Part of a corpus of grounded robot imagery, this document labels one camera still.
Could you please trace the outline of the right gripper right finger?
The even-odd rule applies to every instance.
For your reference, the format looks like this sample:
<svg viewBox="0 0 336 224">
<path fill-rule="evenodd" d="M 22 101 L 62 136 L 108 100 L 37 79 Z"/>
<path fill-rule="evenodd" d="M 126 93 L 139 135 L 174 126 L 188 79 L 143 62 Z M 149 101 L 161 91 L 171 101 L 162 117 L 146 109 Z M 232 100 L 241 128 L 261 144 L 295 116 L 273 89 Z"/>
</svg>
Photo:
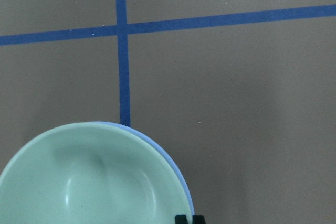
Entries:
<svg viewBox="0 0 336 224">
<path fill-rule="evenodd" d="M 193 215 L 192 224 L 205 224 L 205 217 L 203 215 Z"/>
</svg>

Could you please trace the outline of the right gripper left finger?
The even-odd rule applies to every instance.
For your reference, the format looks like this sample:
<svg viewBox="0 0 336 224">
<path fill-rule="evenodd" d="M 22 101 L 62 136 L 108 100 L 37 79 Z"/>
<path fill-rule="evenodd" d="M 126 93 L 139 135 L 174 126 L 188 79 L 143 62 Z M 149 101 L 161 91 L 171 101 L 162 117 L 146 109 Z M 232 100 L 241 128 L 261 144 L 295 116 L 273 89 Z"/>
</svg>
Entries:
<svg viewBox="0 0 336 224">
<path fill-rule="evenodd" d="M 188 224 L 186 215 L 176 215 L 174 218 L 175 224 Z"/>
</svg>

